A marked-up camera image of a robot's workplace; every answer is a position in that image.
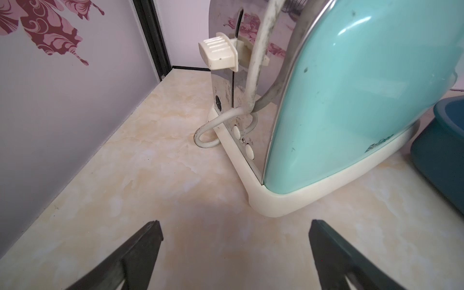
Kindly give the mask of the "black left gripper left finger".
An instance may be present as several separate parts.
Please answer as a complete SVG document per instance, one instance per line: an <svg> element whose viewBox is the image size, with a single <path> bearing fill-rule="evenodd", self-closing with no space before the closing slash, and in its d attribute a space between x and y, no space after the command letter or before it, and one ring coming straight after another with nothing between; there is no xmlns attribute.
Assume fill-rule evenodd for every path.
<svg viewBox="0 0 464 290"><path fill-rule="evenodd" d="M151 221L69 286L70 290L146 290L157 261L163 232L159 221Z"/></svg>

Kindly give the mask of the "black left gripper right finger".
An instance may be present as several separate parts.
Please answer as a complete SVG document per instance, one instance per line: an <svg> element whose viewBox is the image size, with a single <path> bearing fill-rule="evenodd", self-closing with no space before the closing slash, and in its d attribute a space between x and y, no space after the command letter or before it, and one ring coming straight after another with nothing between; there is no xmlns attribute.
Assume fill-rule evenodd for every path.
<svg viewBox="0 0 464 290"><path fill-rule="evenodd" d="M323 290L402 290L404 288L323 220L312 220L309 242Z"/></svg>

